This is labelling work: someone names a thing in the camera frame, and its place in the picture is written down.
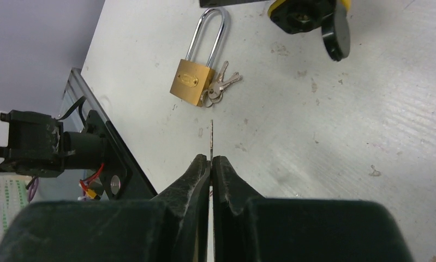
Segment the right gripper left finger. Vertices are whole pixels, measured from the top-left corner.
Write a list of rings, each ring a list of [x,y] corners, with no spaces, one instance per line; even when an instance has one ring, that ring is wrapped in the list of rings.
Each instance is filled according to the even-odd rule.
[[[210,163],[198,154],[176,181],[152,200],[171,214],[164,223],[168,261],[206,261],[208,249]]]

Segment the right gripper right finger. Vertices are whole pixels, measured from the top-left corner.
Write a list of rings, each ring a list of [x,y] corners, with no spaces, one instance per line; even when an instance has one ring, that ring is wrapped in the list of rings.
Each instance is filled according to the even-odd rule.
[[[247,202],[262,195],[242,179],[227,157],[212,161],[215,261],[247,260]]]

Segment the yellow black padlock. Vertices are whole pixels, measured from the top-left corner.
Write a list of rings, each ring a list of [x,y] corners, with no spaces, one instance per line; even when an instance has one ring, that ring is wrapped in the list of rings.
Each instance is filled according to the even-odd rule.
[[[280,0],[270,5],[267,14],[287,34],[320,28],[327,53],[339,62],[350,54],[350,7],[347,0]]]

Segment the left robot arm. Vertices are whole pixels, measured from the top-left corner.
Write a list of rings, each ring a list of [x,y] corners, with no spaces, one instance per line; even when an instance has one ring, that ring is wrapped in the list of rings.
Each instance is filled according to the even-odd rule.
[[[265,0],[199,0],[201,8],[225,7],[229,5],[263,2]]]

